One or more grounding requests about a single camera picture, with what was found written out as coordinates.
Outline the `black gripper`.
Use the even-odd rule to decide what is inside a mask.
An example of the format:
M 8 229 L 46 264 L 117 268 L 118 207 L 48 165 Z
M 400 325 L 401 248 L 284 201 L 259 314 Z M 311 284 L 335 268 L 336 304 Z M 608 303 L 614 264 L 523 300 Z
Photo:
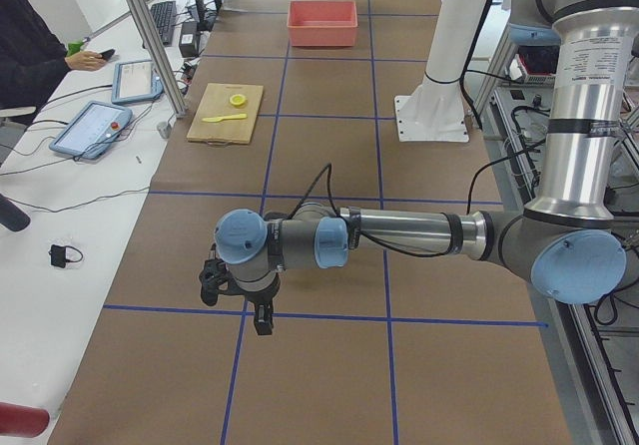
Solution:
M 277 273 L 269 272 L 265 284 L 249 289 L 240 284 L 220 258 L 209 258 L 199 274 L 201 300 L 207 306 L 215 306 L 220 295 L 243 296 L 254 304 L 254 328 L 258 336 L 272 335 L 274 331 L 273 299 L 280 290 Z

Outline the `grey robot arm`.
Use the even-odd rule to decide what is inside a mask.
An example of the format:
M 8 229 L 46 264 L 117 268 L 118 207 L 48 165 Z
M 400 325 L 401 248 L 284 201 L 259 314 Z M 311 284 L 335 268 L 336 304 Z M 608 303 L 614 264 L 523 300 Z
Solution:
M 451 214 L 338 209 L 301 200 L 286 215 L 239 209 L 218 221 L 200 273 L 201 299 L 242 296 L 258 334 L 274 328 L 280 274 L 346 263 L 373 243 L 419 258 L 464 254 L 500 265 L 538 292 L 587 304 L 612 292 L 627 266 L 604 204 L 638 0 L 512 0 L 513 26 L 559 36 L 541 179 L 520 214 Z

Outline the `person's hand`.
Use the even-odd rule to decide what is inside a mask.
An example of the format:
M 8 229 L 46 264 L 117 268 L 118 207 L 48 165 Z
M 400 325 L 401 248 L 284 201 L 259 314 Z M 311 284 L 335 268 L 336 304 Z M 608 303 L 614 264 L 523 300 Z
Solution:
M 80 51 L 65 58 L 70 70 L 97 71 L 104 67 L 107 61 L 100 53 L 92 51 Z

